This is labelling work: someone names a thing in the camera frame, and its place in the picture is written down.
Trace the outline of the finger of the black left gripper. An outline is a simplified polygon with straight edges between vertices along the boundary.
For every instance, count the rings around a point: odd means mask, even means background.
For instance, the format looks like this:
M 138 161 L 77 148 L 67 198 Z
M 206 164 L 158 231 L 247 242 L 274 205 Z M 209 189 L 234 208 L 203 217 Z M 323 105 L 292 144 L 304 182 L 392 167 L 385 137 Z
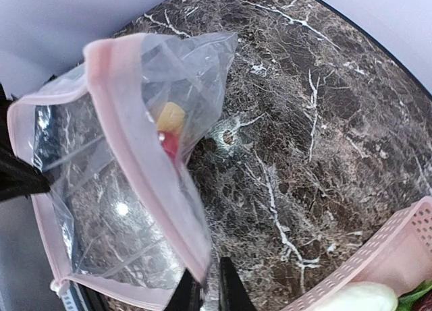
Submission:
M 48 179 L 36 168 L 1 147 L 1 201 L 47 193 Z

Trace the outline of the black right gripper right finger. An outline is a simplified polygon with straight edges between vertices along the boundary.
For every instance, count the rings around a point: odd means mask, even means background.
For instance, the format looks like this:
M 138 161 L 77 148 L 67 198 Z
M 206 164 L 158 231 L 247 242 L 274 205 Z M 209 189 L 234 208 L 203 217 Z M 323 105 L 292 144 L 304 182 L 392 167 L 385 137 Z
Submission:
M 256 311 L 229 257 L 219 261 L 219 310 Z

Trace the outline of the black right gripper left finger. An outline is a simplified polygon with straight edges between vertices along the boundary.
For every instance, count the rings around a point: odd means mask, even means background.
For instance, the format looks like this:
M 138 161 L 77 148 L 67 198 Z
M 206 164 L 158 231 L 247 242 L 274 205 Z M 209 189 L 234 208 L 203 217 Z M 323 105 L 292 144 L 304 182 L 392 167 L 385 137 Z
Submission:
M 199 311 L 201 285 L 186 269 L 164 311 Z

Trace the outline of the clear zip top bag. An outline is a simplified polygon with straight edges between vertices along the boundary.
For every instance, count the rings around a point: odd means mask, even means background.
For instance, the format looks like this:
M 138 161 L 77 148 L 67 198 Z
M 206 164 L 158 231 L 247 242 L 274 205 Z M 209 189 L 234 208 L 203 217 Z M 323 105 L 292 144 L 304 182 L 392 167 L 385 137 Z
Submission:
M 186 269 L 206 284 L 211 236 L 187 162 L 221 116 L 237 45 L 234 32 L 97 40 L 10 105 L 14 154 L 50 183 L 31 200 L 56 294 L 77 283 L 162 310 Z M 186 113 L 174 161 L 157 131 L 167 102 Z

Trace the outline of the red round fruit toy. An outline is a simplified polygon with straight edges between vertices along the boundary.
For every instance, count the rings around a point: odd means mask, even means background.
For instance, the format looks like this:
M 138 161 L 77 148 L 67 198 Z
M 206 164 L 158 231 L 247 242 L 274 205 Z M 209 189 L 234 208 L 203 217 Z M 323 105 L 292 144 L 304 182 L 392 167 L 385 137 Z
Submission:
M 179 149 L 179 136 L 171 132 L 158 132 L 159 141 L 171 160 L 175 160 Z

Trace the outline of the yellow peach toy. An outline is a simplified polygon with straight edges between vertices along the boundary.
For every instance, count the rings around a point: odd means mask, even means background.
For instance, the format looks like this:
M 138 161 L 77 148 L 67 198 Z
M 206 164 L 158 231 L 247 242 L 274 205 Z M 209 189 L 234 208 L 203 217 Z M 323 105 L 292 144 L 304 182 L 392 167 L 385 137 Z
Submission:
M 158 120 L 157 131 L 169 132 L 180 136 L 184 129 L 186 113 L 174 102 L 167 102 Z

